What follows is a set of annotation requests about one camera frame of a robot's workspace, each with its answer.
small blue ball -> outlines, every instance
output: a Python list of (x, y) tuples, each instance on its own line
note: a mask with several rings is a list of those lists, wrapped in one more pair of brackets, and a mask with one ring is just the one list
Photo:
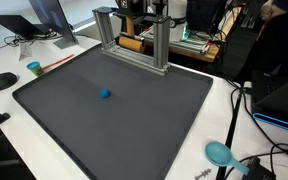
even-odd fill
[(100, 93), (101, 98), (108, 98), (110, 96), (110, 94), (111, 94), (110, 91), (107, 89), (102, 89), (101, 93)]

gray rubber mat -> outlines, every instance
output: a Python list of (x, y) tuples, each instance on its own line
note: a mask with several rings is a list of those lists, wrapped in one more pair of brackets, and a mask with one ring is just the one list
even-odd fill
[[(96, 46), (14, 98), (91, 178), (163, 179), (212, 85), (171, 67), (158, 76)], [(102, 88), (111, 96), (100, 97)]]

mouse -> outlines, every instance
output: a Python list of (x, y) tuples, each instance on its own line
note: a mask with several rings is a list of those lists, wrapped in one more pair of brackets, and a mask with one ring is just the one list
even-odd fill
[(17, 82), (17, 76), (11, 72), (0, 74), (0, 91), (13, 86)]

person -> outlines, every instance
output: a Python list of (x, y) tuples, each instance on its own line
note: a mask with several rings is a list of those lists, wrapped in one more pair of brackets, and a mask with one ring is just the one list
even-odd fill
[(288, 0), (268, 0), (261, 10), (264, 26), (234, 78), (240, 84), (251, 81), (254, 70), (271, 73), (279, 66), (277, 74), (288, 77)]

